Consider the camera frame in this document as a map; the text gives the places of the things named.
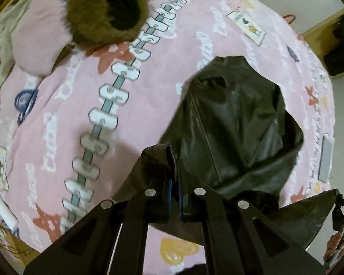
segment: patterned fabric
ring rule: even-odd
[[[19,221],[20,238],[40,252],[112,198],[141,151],[158,142],[189,78],[215,56],[245,56],[280,86],[303,130],[305,143],[280,205],[330,188],[317,177],[322,137],[333,142],[334,136],[331,82],[285,20],[257,0],[151,3],[154,11],[134,42],[75,48],[45,79],[15,66],[2,86],[0,195]],[[226,18],[232,11],[265,30],[259,47]],[[36,89],[19,126],[15,97]],[[204,262],[202,247],[174,239],[149,228],[144,274],[175,274]]]

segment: round metal bolt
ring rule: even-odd
[[[194,192],[196,195],[204,195],[206,193],[204,188],[196,188]]]
[[[109,200],[103,201],[103,202],[101,203],[101,208],[102,208],[102,209],[108,209],[108,208],[110,208],[110,207],[112,207],[112,202],[109,201]]]
[[[250,204],[248,202],[246,202],[246,201],[239,201],[239,207],[241,209],[246,210],[249,206],[250,206]]]
[[[155,194],[157,193],[154,189],[147,189],[145,192],[146,196],[155,196]]]

